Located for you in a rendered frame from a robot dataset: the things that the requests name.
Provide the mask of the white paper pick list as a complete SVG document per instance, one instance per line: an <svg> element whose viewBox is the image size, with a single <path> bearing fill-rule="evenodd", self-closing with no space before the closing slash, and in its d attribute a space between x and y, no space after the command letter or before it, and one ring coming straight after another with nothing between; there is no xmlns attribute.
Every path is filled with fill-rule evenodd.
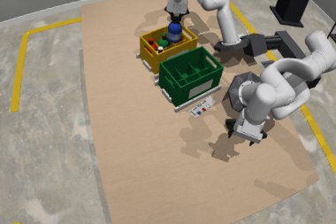
<svg viewBox="0 0 336 224"><path fill-rule="evenodd" d="M191 109L189 112L196 118L215 103L216 101L212 97L207 97L201 103L199 103L197 106Z"/></svg>

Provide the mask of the yellow crate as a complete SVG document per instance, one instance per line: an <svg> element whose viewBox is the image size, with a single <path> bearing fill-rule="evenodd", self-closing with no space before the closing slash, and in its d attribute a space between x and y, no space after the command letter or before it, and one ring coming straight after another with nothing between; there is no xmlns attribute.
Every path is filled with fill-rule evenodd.
<svg viewBox="0 0 336 224"><path fill-rule="evenodd" d="M181 23L180 23L181 24ZM182 25L182 24L181 24ZM149 38L154 39L154 43L157 45L157 41L159 38L162 38L162 34L168 32L168 26L161 27L157 30L151 31L145 35L140 36L140 58L141 60L145 60L151 67L151 71L154 74L159 73L159 63L169 59L176 57L186 51L196 49L198 37L195 36L191 31L189 31L186 27L182 25L182 29L192 37L190 40L185 34L181 31L182 41L178 43L171 42L171 46L163 49L163 52L157 53L149 44ZM183 41L184 40L184 41ZM146 42L147 41L147 42ZM147 48L152 52L152 54L145 48ZM157 49L158 49L157 45ZM168 50L169 49L169 50Z"/></svg>

